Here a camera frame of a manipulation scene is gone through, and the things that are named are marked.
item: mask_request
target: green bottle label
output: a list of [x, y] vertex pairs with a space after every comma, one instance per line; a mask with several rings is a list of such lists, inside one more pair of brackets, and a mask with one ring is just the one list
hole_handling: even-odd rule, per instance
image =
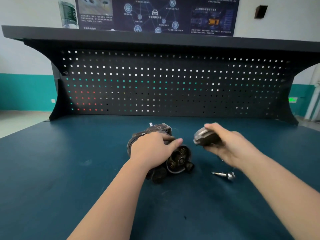
[[77, 14], [74, 6], [67, 2], [62, 2], [64, 19], [68, 20], [68, 23], [78, 24], [77, 23]]

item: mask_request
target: metal pin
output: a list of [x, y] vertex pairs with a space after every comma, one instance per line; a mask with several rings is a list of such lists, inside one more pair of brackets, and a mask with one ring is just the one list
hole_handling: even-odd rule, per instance
[[234, 172], [222, 173], [222, 172], [211, 172], [212, 174], [218, 175], [220, 177], [226, 177], [228, 180], [233, 181], [236, 177]]

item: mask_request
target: person's left hand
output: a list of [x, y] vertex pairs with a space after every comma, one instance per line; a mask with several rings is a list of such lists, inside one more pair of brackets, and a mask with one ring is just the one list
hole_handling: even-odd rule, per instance
[[166, 161], [182, 143], [182, 138], [172, 141], [174, 137], [160, 132], [152, 132], [138, 138], [131, 146], [130, 161], [150, 170]]

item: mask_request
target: black perforated panel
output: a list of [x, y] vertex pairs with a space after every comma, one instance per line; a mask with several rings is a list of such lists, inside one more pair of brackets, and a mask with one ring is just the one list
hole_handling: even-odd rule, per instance
[[81, 114], [277, 117], [290, 61], [63, 50], [70, 109]]

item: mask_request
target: network diagram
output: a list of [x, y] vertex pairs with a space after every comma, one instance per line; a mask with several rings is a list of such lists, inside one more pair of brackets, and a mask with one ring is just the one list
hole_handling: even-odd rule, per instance
[[154, 31], [160, 34], [163, 31], [180, 31], [179, 22], [176, 20], [178, 10], [176, 0], [157, 0], [157, 3], [153, 4], [151, 0], [135, 0], [134, 3], [124, 5], [124, 15], [127, 15], [128, 19], [131, 16], [134, 32]]

